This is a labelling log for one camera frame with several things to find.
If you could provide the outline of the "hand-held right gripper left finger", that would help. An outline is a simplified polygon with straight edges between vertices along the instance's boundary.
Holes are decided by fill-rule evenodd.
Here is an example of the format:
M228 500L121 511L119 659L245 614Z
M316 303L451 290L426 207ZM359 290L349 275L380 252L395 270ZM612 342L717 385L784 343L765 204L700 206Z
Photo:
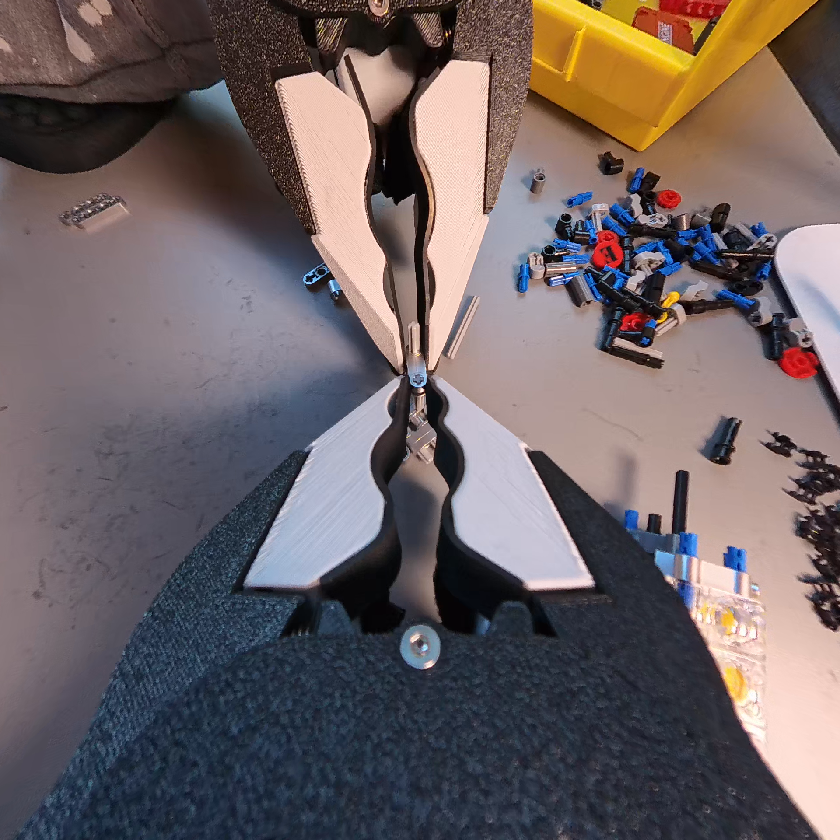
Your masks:
M408 381L396 378L310 444L245 590L336 601L352 619L387 602L402 561L388 486L405 456L407 418Z

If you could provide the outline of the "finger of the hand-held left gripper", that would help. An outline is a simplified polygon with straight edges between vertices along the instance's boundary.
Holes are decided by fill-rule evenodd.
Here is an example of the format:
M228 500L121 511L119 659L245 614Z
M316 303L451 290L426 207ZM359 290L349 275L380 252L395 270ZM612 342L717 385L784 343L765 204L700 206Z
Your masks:
M348 95L312 71L275 83L314 232L311 241L393 370L404 370L401 325L385 294L392 282L371 223L375 135L350 70Z
M427 368L438 366L489 221L489 81L486 62L452 59L425 80L409 109L419 172L417 313Z

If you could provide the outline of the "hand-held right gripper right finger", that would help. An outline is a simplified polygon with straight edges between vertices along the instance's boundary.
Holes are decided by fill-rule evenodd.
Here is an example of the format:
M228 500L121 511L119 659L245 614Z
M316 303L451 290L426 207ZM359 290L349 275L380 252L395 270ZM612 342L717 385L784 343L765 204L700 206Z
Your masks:
M434 571L442 624L472 634L505 602L540 627L544 603L591 603L595 580L550 494L555 465L534 464L513 432L441 378L428 387L434 463L446 481Z

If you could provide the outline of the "yellow storage bin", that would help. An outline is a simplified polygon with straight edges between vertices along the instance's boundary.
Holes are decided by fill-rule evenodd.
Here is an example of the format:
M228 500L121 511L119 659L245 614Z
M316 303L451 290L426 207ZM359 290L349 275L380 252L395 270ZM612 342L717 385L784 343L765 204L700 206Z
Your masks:
M573 1L535 1L531 89L643 151L814 1L729 1L695 55Z

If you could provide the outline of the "clear engine block model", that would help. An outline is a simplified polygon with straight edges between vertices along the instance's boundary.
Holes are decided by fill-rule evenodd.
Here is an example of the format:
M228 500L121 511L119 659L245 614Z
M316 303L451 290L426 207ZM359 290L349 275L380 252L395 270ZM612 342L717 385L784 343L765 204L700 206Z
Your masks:
M687 526L690 474L675 474L671 530L649 514L639 524L636 510L625 510L624 527L650 555L675 589L703 637L728 690L733 708L753 744L767 744L767 626L760 588L748 572L747 552L729 546L720 563L702 560L699 542Z

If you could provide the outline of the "pile of mixed small connectors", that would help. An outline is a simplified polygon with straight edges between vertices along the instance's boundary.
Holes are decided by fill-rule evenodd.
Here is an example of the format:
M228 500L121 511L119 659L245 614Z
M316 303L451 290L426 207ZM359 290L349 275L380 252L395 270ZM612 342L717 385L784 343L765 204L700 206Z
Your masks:
M639 167L612 203L597 202L593 191L567 197L553 238L517 269L518 296L543 283L565 289L575 308L602 308L598 349L655 371L665 363L655 343L667 333L734 312L785 375L815 377L821 362L812 331L765 294L782 277L781 238L762 222L734 220L729 203L683 213L682 195L659 180Z

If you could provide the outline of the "long black pin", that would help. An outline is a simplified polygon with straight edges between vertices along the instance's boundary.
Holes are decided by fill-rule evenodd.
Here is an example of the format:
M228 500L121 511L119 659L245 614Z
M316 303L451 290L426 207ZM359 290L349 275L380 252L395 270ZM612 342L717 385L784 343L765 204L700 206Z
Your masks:
M719 421L705 449L706 457L713 465L730 465L741 427L742 420L736 416L723 417Z

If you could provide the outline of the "dark beam with holes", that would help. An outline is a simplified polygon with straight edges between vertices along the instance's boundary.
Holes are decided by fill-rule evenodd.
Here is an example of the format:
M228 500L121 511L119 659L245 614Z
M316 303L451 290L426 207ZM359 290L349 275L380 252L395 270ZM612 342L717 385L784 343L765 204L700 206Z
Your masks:
M120 197L100 192L58 215L67 228L94 233L130 216L126 202Z

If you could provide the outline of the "pile of black red beams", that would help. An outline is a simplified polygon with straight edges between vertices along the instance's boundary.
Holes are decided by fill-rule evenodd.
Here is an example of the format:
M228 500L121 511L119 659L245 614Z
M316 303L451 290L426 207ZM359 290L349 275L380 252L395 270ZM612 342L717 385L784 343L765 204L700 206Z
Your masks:
M695 56L729 1L580 1L657 40Z

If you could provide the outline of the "pile of black pins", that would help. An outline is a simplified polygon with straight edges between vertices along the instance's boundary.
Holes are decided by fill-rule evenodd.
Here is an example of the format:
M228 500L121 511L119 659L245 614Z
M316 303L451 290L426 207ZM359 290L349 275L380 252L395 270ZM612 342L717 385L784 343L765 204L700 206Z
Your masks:
M794 518L794 535L810 550L812 572L800 576L809 587L807 599L820 623L839 631L839 466L817 449L800 447L788 435L770 432L762 445L791 460L800 470L789 477L784 493L801 509Z

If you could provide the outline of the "white lamp base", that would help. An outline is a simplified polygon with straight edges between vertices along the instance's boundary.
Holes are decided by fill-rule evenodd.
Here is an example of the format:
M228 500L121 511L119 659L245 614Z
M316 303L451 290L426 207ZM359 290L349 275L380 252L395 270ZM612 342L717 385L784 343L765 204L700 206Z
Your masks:
M839 397L839 224L790 231L776 247L774 264L794 309L812 332L825 376Z

